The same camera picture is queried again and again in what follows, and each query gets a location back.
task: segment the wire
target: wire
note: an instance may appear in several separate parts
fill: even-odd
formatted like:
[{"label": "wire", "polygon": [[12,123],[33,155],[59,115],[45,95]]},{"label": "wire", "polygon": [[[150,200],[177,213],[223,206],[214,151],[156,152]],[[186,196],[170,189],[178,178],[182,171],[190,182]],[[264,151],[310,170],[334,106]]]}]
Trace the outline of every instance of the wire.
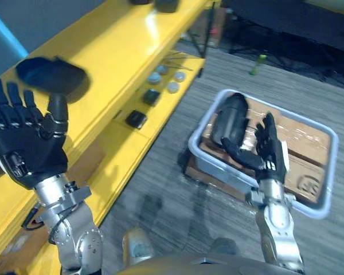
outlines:
[{"label": "wire", "polygon": [[33,227],[22,226],[22,228],[27,231],[34,231],[36,229],[43,227],[43,225],[45,225],[43,222],[39,222],[37,226],[33,226]]},{"label": "wire", "polygon": [[39,229],[45,225],[43,222],[39,222],[37,226],[35,227],[28,227],[29,222],[34,218],[34,216],[37,214],[38,210],[40,209],[41,205],[37,202],[32,209],[29,211],[27,217],[24,219],[21,227],[27,231],[33,231],[36,229]]},{"label": "wire", "polygon": [[69,212],[67,212],[65,215],[63,215],[58,222],[52,227],[50,234],[48,235],[48,242],[51,243],[52,245],[55,245],[55,241],[53,240],[53,236],[55,235],[55,232],[57,228],[59,227],[60,224],[73,212],[73,210],[77,207],[74,206]]}]

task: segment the plastic tray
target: plastic tray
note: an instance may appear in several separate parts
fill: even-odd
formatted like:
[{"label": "plastic tray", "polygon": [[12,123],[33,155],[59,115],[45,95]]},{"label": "plastic tray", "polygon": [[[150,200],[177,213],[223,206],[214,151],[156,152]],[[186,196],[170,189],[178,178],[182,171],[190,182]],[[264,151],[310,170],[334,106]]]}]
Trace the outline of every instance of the plastic tray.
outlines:
[{"label": "plastic tray", "polygon": [[[206,114],[204,114],[203,118],[201,119],[198,128],[191,135],[189,139],[189,149],[192,152],[192,154],[195,155],[196,165],[201,171],[214,176],[215,178],[219,179],[220,181],[226,184],[231,185],[232,187],[241,191],[242,193],[247,193],[252,187],[258,186],[255,179],[233,168],[232,166],[216,159],[215,157],[207,154],[199,148],[199,144],[201,142],[201,135],[205,127],[207,126],[211,116],[216,112],[221,103],[224,102],[224,100],[228,96],[234,93],[239,93],[239,91],[226,89],[221,91],[216,96],[214,103],[210,106]],[[334,186],[333,180],[339,144],[338,135],[331,128],[321,123],[315,122],[304,116],[297,115],[296,113],[290,112],[273,104],[267,103],[263,100],[259,100],[253,96],[249,96],[244,93],[242,94],[247,98],[259,101],[272,108],[278,109],[280,112],[282,112],[283,116],[307,124],[315,129],[327,133],[330,136],[328,158],[329,161],[327,163],[327,166],[325,167],[325,177],[318,202],[306,204],[300,203],[298,201],[293,202],[293,208],[297,211],[300,211],[304,215],[314,219],[325,218],[330,211],[331,193],[333,191]]]}]

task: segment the brown cardboard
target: brown cardboard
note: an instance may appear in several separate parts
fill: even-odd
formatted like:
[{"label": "brown cardboard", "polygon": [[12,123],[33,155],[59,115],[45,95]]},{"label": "brown cardboard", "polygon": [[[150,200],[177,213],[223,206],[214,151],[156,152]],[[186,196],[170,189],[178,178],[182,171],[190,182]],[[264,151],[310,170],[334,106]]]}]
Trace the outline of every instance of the brown cardboard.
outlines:
[{"label": "brown cardboard", "polygon": [[256,124],[263,123],[263,119],[268,112],[270,112],[273,115],[276,125],[280,123],[280,120],[282,119],[282,114],[279,110],[256,100],[252,100],[249,98],[246,98],[246,100],[248,103],[247,118],[250,119],[250,127],[256,129]]},{"label": "brown cardboard", "polygon": [[195,180],[198,180],[204,184],[210,185],[212,187],[215,187],[224,193],[227,193],[228,195],[231,195],[241,201],[245,201],[245,194],[242,192],[239,192],[232,186],[221,182],[220,180],[214,178],[213,176],[210,176],[202,171],[200,171],[196,165],[195,165],[195,158],[194,156],[190,157],[189,163],[187,165],[187,168],[185,170],[185,174],[192,177]]},{"label": "brown cardboard", "polygon": [[[79,187],[87,185],[87,181],[104,157],[105,152],[96,139],[69,169],[67,172],[68,179],[75,180]],[[46,243],[47,238],[46,227],[34,231],[20,229],[0,255],[0,273],[27,267]]]},{"label": "brown cardboard", "polygon": [[202,142],[199,145],[200,149],[202,149],[204,152],[208,153],[209,155],[212,155],[216,157],[217,159],[225,162],[226,164],[229,164],[239,170],[243,168],[242,165],[235,162],[223,149],[220,149],[216,147],[215,145],[206,144],[205,142]]},{"label": "brown cardboard", "polygon": [[296,156],[289,155],[290,171],[286,175],[284,189],[296,196],[299,202],[317,203],[325,171]]},{"label": "brown cardboard", "polygon": [[282,116],[277,136],[288,144],[288,152],[317,166],[327,164],[330,137],[303,123]]}]

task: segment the yellow shelf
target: yellow shelf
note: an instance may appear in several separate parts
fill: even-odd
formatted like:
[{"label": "yellow shelf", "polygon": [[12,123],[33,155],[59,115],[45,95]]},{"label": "yellow shelf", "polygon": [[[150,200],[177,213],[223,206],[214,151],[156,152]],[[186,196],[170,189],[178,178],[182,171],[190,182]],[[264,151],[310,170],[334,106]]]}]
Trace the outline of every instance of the yellow shelf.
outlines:
[{"label": "yellow shelf", "polygon": [[[168,81],[164,81],[164,84],[159,86],[160,100],[155,107],[148,108],[146,104],[142,103],[140,97],[149,86],[147,84],[142,85],[135,96],[122,108],[121,114],[113,119],[99,135],[101,147],[106,153],[106,157],[89,179],[88,184],[92,190],[92,195],[86,200],[97,225],[101,223],[108,213],[111,205],[119,196],[169,116],[204,65],[203,59],[187,54],[180,54],[179,56],[186,57],[186,59],[179,61],[181,65],[193,71],[186,72],[186,80],[180,83],[180,90],[177,93],[169,93],[166,89]],[[175,70],[171,70],[163,79],[170,79],[173,72]],[[124,118],[133,109],[144,112],[148,117],[140,130],[131,128],[124,122]],[[44,270],[46,270],[46,274],[59,274],[60,271],[57,248],[48,243],[41,249],[32,265],[27,270],[22,270],[20,274],[44,274]]]},{"label": "yellow shelf", "polygon": [[[156,13],[153,5],[132,6],[128,1],[109,0],[30,55],[60,56],[84,68],[89,76],[87,93],[69,104],[69,131],[64,146],[69,166],[132,97],[207,1],[181,0],[176,13],[162,14]],[[18,81],[13,68],[1,78]],[[44,112],[48,96],[36,92],[35,100]],[[20,229],[35,199],[34,192],[0,176],[0,253]]]}]

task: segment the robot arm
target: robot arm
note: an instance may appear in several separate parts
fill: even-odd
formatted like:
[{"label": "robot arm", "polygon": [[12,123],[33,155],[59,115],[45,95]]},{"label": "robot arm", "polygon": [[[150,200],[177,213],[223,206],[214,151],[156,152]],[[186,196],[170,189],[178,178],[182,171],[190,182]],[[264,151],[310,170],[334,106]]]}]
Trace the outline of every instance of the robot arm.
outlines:
[{"label": "robot arm", "polygon": [[88,186],[69,182],[67,157],[62,150],[68,129],[66,98],[51,95],[43,117],[31,91],[24,91],[26,107],[15,83],[7,83],[11,105],[0,80],[0,166],[13,181],[34,190],[44,211],[37,218],[57,245],[63,274],[100,274],[102,235],[84,199]]},{"label": "robot arm", "polygon": [[261,180],[258,190],[247,201],[258,208],[256,223],[261,235],[265,261],[304,274],[303,261],[293,235],[294,221],[290,214],[293,195],[285,194],[283,184],[275,179]]},{"label": "robot arm", "polygon": [[283,182],[287,172],[283,148],[277,139],[274,118],[271,113],[263,119],[265,127],[258,124],[255,136],[256,151],[262,164],[255,170],[259,183],[246,200],[258,208],[256,223],[261,235],[261,248],[265,261],[282,268],[304,274],[303,261],[294,239],[294,221],[290,214],[295,196],[284,192]]}]

